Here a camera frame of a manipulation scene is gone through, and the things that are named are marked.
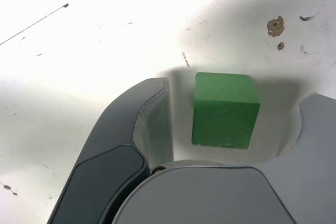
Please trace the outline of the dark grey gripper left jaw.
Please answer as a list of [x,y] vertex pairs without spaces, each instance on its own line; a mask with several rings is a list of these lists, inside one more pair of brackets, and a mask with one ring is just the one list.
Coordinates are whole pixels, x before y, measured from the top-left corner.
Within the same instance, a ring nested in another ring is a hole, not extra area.
[[100,115],[49,223],[112,223],[125,199],[151,176],[151,169],[173,158],[169,80],[144,80]]

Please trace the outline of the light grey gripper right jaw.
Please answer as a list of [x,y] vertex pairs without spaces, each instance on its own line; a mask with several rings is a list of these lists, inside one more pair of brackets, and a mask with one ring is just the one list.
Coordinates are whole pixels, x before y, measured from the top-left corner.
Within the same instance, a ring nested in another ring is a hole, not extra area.
[[335,223],[335,99],[300,103],[287,154],[251,166],[164,165],[123,202],[114,223]]

